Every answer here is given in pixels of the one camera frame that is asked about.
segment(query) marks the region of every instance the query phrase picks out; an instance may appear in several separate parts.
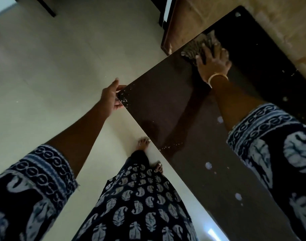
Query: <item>navy blue paisley kurta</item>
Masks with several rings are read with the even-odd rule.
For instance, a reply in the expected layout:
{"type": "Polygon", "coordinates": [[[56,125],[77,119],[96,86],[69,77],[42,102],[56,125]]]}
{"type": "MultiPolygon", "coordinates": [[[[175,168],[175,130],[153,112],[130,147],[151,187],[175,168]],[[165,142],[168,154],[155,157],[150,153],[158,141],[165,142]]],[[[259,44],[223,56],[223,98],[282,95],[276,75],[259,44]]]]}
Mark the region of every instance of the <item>navy blue paisley kurta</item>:
{"type": "MultiPolygon", "coordinates": [[[[306,125],[273,104],[253,110],[227,143],[306,240],[306,125]]],[[[65,157],[41,145],[0,174],[0,241],[42,239],[77,183],[65,157]]],[[[107,184],[74,240],[197,240],[178,193],[136,151],[107,184]]]]}

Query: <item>person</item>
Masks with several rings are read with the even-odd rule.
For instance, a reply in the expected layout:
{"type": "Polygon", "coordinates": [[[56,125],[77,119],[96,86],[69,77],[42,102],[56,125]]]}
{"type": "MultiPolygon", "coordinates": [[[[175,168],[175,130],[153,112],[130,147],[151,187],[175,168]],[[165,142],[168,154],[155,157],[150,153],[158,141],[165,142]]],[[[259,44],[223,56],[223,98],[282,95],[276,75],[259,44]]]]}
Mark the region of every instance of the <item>person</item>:
{"type": "MultiPolygon", "coordinates": [[[[271,103],[246,95],[227,79],[228,52],[204,45],[206,64],[196,57],[201,78],[214,91],[229,132],[227,143],[256,174],[306,240],[306,125],[271,103]]],[[[69,128],[0,174],[0,241],[36,241],[51,228],[77,188],[79,174],[105,120],[122,107],[115,80],[99,102],[69,128]]],[[[73,240],[197,240],[180,196],[149,165],[148,138],[104,190],[73,240]]]]}

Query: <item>patterned sleeve cuff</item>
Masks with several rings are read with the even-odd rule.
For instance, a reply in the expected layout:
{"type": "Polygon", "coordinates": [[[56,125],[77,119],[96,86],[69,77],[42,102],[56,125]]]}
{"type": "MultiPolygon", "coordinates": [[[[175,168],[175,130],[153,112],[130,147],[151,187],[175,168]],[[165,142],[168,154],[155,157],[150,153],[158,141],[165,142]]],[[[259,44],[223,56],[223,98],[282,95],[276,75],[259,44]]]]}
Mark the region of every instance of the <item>patterned sleeve cuff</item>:
{"type": "Polygon", "coordinates": [[[229,133],[227,144],[245,161],[250,145],[264,134],[289,124],[299,124],[294,117],[272,103],[260,105],[251,111],[229,133]]]}
{"type": "Polygon", "coordinates": [[[38,146],[4,173],[7,172],[29,179],[53,203],[57,214],[78,186],[65,157],[49,145],[38,146]]]}

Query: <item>bangle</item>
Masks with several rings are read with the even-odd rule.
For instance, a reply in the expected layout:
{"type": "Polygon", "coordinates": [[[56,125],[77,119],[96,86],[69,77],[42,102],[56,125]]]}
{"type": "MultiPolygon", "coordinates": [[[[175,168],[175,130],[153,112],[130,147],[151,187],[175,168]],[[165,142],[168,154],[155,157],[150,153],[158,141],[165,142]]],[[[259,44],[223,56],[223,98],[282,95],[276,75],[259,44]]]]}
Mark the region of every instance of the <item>bangle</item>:
{"type": "Polygon", "coordinates": [[[222,77],[225,77],[227,80],[229,80],[229,78],[224,74],[224,73],[221,73],[221,72],[216,72],[215,74],[211,75],[211,77],[209,77],[209,79],[207,80],[207,84],[210,85],[210,87],[212,88],[210,82],[211,82],[211,79],[215,76],[222,76],[222,77]]]}

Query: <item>sleeve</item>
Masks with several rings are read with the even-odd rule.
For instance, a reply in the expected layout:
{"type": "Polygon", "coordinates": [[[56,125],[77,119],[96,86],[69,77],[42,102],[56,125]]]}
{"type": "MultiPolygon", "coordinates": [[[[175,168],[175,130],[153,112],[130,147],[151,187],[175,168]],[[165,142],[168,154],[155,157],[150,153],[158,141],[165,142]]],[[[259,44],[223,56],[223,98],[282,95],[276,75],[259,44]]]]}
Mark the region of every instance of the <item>sleeve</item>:
{"type": "Polygon", "coordinates": [[[306,240],[306,125],[267,103],[236,125],[227,143],[306,240]]]}
{"type": "Polygon", "coordinates": [[[76,188],[64,156],[37,147],[0,174],[0,241],[42,239],[76,188]]]}

